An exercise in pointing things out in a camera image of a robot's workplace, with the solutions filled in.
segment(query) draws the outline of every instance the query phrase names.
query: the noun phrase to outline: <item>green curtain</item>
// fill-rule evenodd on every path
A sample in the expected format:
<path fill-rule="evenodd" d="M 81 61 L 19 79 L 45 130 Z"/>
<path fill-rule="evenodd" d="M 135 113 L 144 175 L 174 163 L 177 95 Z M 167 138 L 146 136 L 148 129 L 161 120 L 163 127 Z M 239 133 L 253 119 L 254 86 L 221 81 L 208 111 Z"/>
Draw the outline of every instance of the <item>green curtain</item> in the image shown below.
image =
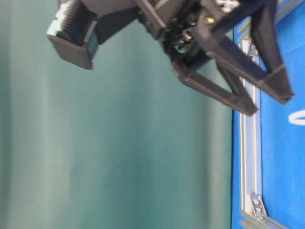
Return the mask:
<path fill-rule="evenodd" d="M 229 228 L 231 110 L 180 84 L 138 22 L 93 71 L 60 60 L 55 11 L 0 3 L 0 228 Z"/>

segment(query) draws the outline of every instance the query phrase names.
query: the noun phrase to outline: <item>bolt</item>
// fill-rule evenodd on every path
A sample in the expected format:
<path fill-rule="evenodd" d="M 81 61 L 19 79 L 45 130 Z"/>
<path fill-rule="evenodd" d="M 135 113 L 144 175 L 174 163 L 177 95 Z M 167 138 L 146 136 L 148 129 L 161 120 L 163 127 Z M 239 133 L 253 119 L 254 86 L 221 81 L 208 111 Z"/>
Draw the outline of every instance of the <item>bolt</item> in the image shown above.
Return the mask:
<path fill-rule="evenodd" d="M 253 203 L 254 203 L 254 205 L 259 205 L 259 202 L 257 201 L 257 199 L 253 199 Z"/>
<path fill-rule="evenodd" d="M 255 208 L 255 210 L 256 210 L 256 212 L 257 212 L 258 214 L 260 214 L 260 213 L 262 212 L 262 209 L 261 209 L 261 208 Z"/>
<path fill-rule="evenodd" d="M 205 17 L 205 24 L 211 25 L 215 23 L 215 19 L 212 17 Z"/>

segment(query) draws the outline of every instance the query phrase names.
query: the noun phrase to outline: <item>blue mat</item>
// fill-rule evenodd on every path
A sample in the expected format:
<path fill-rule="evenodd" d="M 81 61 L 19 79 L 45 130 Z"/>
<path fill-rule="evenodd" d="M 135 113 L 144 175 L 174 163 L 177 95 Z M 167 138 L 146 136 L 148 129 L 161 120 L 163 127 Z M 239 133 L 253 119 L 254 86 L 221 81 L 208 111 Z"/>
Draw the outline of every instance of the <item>blue mat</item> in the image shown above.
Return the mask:
<path fill-rule="evenodd" d="M 282 106 L 262 93 L 263 198 L 268 215 L 292 229 L 305 228 L 305 4 L 276 27 L 296 96 Z M 238 41 L 238 27 L 234 40 Z M 234 112 L 232 228 L 240 228 L 239 115 Z"/>

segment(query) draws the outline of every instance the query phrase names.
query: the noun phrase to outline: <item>gripper jaw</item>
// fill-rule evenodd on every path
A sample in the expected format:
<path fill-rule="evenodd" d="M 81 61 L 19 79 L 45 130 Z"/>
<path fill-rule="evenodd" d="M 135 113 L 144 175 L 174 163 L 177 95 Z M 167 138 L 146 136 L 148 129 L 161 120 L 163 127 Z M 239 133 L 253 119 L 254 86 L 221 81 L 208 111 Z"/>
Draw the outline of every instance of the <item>gripper jaw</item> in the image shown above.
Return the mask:
<path fill-rule="evenodd" d="M 281 104 L 294 95 L 276 41 L 276 6 L 277 0 L 68 0 L 48 37 L 61 58 L 91 69 L 98 45 L 138 19 L 160 42 L 183 84 L 252 115 L 257 108 L 240 78 Z M 252 18 L 252 40 L 266 71 L 226 36 L 246 17 Z M 210 60 L 216 60 L 232 93 L 196 72 Z"/>

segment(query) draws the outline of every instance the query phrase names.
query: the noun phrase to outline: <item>metal bracket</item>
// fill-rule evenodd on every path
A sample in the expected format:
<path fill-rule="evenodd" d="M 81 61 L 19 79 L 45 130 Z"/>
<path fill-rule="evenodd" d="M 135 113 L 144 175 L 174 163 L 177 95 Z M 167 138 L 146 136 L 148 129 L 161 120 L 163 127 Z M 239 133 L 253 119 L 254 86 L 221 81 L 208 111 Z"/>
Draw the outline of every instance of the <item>metal bracket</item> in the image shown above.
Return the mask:
<path fill-rule="evenodd" d="M 266 217 L 267 212 L 261 195 L 250 195 L 249 197 L 254 216 L 257 217 L 258 219 L 263 219 L 264 217 Z"/>

